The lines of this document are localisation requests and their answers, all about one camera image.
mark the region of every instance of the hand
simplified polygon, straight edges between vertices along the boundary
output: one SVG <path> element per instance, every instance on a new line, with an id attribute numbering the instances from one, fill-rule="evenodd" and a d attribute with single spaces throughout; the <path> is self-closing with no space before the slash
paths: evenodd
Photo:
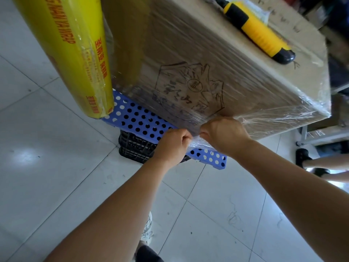
<path id="1" fill-rule="evenodd" d="M 203 124 L 200 137 L 220 153 L 232 158 L 253 142 L 242 124 L 230 117 L 217 117 Z"/>
<path id="2" fill-rule="evenodd" d="M 192 139 L 190 132 L 184 128 L 168 130 L 159 141 L 153 158 L 164 162 L 170 169 L 183 160 Z"/>

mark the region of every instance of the blue plastic pallet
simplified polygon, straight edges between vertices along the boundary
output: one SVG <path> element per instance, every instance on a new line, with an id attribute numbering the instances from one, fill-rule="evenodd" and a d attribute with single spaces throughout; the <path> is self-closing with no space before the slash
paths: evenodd
<path id="1" fill-rule="evenodd" d="M 159 142 L 168 129 L 177 128 L 114 89 L 113 94 L 114 111 L 102 118 L 108 124 L 154 144 Z M 193 149 L 187 155 L 192 159 L 210 164 L 216 169 L 225 169 L 226 156 L 216 151 Z"/>

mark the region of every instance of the shoe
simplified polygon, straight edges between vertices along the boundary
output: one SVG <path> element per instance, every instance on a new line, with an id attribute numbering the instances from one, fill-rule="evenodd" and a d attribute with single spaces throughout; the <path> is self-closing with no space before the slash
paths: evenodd
<path id="1" fill-rule="evenodd" d="M 154 235 L 153 231 L 151 230 L 152 223 L 153 223 L 153 217 L 151 215 L 151 212 L 149 212 L 148 220 L 147 220 L 146 226 L 144 227 L 144 231 L 143 231 L 142 236 L 141 236 L 141 241 L 146 243 L 147 246 L 150 245 L 151 238 Z"/>
<path id="2" fill-rule="evenodd" d="M 330 172 L 328 169 L 325 169 L 325 168 L 315 168 L 313 174 L 318 177 L 321 177 L 324 174 L 330 174 Z"/>
<path id="3" fill-rule="evenodd" d="M 296 150 L 296 165 L 298 165 L 299 167 L 301 168 L 304 168 L 303 167 L 303 162 L 305 160 L 312 160 L 310 157 L 309 157 L 309 152 L 307 149 L 298 149 Z"/>

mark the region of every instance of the white sneaker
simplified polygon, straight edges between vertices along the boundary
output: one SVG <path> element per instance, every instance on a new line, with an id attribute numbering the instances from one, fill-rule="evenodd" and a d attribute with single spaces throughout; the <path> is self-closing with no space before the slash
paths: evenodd
<path id="1" fill-rule="evenodd" d="M 141 241 L 145 242 L 147 246 L 150 245 L 151 238 L 154 235 L 153 231 L 151 231 L 152 223 L 153 223 L 153 217 L 151 215 L 151 212 L 149 212 L 148 220 L 147 220 L 146 226 L 144 227 L 144 231 L 143 231 L 142 236 L 141 236 Z"/>

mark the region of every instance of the yellow utility knife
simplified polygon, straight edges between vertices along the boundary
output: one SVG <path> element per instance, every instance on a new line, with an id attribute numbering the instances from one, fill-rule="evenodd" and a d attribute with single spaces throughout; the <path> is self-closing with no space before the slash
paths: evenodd
<path id="1" fill-rule="evenodd" d="M 223 13 L 229 21 L 239 30 L 244 32 L 259 48 L 273 60 L 281 64 L 294 61 L 296 55 L 291 48 L 279 38 L 273 30 L 248 9 L 242 1 L 228 2 L 216 0 L 223 8 Z"/>

